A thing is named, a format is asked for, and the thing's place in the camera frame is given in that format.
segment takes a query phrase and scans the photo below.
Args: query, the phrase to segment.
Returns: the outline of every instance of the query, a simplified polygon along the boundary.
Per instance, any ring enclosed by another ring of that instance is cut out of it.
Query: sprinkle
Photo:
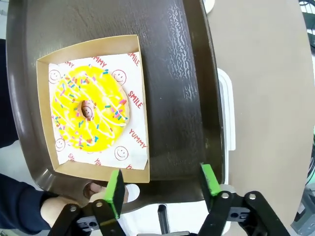
[[[119,103],[124,105],[124,104],[126,104],[126,102],[127,102],[127,101],[123,99],[123,100],[121,100]]]

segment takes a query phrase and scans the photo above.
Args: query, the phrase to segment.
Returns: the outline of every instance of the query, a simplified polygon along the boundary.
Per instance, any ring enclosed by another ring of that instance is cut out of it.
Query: beige table
[[[260,191],[288,227],[315,124],[312,58],[298,1],[218,0],[208,18],[218,67],[233,83],[230,184],[242,195]],[[233,224],[227,235],[244,233]]]

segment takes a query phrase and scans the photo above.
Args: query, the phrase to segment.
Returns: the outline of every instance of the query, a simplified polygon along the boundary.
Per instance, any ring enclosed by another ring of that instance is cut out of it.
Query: dark blue sleeve
[[[40,215],[43,191],[0,174],[0,229],[19,229],[29,235],[50,229]]]

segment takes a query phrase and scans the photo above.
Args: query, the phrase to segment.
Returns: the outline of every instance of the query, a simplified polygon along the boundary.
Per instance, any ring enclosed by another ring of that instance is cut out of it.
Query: yellow frosting
[[[129,120],[122,87],[94,66],[79,66],[65,74],[57,84],[51,107],[63,139],[88,152],[112,146]]]

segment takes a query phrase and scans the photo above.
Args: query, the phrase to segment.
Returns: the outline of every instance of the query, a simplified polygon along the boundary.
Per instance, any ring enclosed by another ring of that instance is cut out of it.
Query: donut hole
[[[94,104],[91,101],[84,100],[80,103],[78,110],[82,112],[82,116],[87,120],[92,120],[94,117]]]

